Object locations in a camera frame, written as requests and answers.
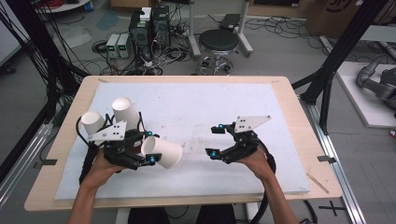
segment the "stool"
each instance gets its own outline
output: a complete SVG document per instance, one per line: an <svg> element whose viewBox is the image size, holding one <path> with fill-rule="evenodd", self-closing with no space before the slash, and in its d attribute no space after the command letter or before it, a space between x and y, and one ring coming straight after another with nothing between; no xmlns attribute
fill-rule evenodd
<svg viewBox="0 0 396 224"><path fill-rule="evenodd" d="M230 75L233 72L233 63L221 57L236 51L239 44L238 36L226 30L208 30L203 32L199 37L199 44L202 50L213 54L210 57L204 57L197 68L207 75L207 70L213 70L213 76L218 72L224 72Z"/></svg>

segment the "white metal plate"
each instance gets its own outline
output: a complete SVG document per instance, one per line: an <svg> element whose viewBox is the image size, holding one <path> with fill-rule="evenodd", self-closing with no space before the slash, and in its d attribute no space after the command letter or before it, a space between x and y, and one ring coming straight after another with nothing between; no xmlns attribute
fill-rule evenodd
<svg viewBox="0 0 396 224"><path fill-rule="evenodd" d="M271 116L238 116L235 122L235 132L243 133L252 131L253 129L264 124L271 119Z"/></svg>
<svg viewBox="0 0 396 224"><path fill-rule="evenodd" d="M89 141L121 141L125 137L126 120L113 124L102 131L88 136Z"/></svg>

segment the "black metal pole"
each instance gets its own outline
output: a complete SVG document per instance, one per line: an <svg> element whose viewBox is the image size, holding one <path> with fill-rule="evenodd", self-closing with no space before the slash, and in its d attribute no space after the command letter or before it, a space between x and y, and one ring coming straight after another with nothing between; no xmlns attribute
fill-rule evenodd
<svg viewBox="0 0 396 224"><path fill-rule="evenodd" d="M292 84L292 87L297 89L311 82L306 92L301 95L301 99L309 104L314 104L319 95L325 91L320 110L320 127L325 133L327 133L332 79L349 52L352 51L387 2L388 0L365 0L320 69L313 75Z"/></svg>

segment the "cardboard box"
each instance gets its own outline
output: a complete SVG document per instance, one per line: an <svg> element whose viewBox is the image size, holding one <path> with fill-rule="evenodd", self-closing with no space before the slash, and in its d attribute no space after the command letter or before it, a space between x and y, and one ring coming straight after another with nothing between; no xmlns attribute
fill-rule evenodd
<svg viewBox="0 0 396 224"><path fill-rule="evenodd" d="M318 0L310 9L306 30L311 35L338 38L345 31L360 7L359 0Z"/></svg>
<svg viewBox="0 0 396 224"><path fill-rule="evenodd" d="M298 9L304 13L308 13L315 5L315 2L316 0L300 0L298 3Z"/></svg>
<svg viewBox="0 0 396 224"><path fill-rule="evenodd" d="M156 2L155 0L110 0L112 7L154 7Z"/></svg>
<svg viewBox="0 0 396 224"><path fill-rule="evenodd" d="M297 7L280 7L254 4L254 0L250 0L247 14L249 16L278 16L288 18L306 18L307 13L301 11Z"/></svg>

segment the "wooden table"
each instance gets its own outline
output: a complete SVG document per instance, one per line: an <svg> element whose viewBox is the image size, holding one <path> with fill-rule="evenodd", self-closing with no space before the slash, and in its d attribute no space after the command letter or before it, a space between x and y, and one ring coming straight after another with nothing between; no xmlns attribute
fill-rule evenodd
<svg viewBox="0 0 396 224"><path fill-rule="evenodd" d="M26 200L28 211L46 211L70 209L73 200L55 200L55 194L63 176L65 162L76 134L76 120L88 110L95 91L103 82L125 83L262 83L271 84L276 94L284 119L289 127L291 138L302 162L311 191L306 194L286 195L288 200L315 198L339 198L341 187L331 166L319 162L323 150L311 125L298 101L289 81L285 77L86 77L76 95L73 104L64 119L47 159L58 160L54 166L43 166ZM205 197L172 198L132 198L96 200L95 207L141 207L208 203L252 203L260 202L260 194L221 195Z"/></svg>

